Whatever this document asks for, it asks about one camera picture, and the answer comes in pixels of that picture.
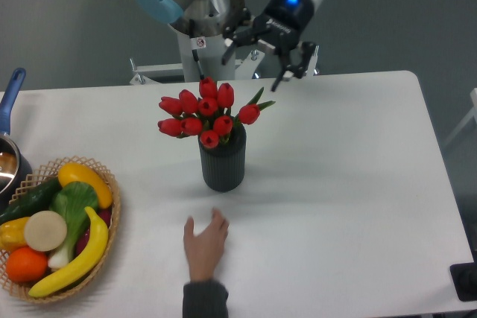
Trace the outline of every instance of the tulip bouquet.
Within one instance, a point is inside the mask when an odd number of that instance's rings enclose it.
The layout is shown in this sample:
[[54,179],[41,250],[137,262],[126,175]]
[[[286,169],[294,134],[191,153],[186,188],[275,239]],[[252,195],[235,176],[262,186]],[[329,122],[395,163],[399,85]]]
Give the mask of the tulip bouquet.
[[159,107],[173,118],[159,121],[159,131],[177,138],[200,136],[202,145],[213,149],[227,145],[234,127],[254,123],[262,110],[275,103],[268,101],[258,104],[263,93],[262,87],[238,111],[238,115],[232,116],[235,98],[229,83],[222,83],[217,88],[217,83],[211,77],[206,77],[199,82],[199,93],[201,98],[184,89],[179,98],[162,97]]

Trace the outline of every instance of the cucumber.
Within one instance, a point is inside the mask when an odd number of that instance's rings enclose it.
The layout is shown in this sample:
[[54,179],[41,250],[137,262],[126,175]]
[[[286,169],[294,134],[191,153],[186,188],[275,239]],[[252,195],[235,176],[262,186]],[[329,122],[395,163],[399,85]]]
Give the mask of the cucumber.
[[53,196],[61,190],[57,177],[35,186],[30,191],[11,203],[0,214],[0,225],[21,217],[31,216],[37,212],[48,210]]

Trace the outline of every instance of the gray floor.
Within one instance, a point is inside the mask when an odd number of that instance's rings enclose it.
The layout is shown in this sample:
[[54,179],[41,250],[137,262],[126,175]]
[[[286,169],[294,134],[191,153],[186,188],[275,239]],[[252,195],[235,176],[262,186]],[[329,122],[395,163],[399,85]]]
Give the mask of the gray floor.
[[[247,5],[258,13],[267,1]],[[28,71],[24,89],[50,89],[126,85],[129,57],[180,61],[173,33],[134,0],[0,0],[0,9],[0,89],[17,66]],[[320,44],[323,74],[414,72],[442,143],[471,108],[476,25],[477,0],[325,0],[304,37]],[[263,75],[277,71],[267,59]],[[477,223],[476,140],[474,130],[443,153],[466,223]]]

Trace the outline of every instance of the pot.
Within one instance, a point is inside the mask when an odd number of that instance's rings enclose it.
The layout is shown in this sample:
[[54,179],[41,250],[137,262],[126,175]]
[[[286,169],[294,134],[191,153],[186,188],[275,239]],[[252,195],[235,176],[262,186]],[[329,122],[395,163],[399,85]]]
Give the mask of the pot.
[[8,206],[8,202],[19,188],[20,183],[31,174],[30,163],[20,153],[20,149],[9,137],[10,116],[16,96],[22,87],[26,71],[16,69],[5,94],[0,102],[0,212]]

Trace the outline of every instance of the yellow banana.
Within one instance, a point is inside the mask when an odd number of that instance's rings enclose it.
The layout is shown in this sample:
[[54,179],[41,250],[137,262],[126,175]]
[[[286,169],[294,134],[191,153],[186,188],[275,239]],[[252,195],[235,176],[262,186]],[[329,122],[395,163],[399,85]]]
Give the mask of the yellow banana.
[[46,297],[75,283],[86,275],[101,259],[106,249],[108,229],[93,208],[84,208],[91,221],[89,241],[83,252],[58,271],[36,283],[28,292],[34,298]]

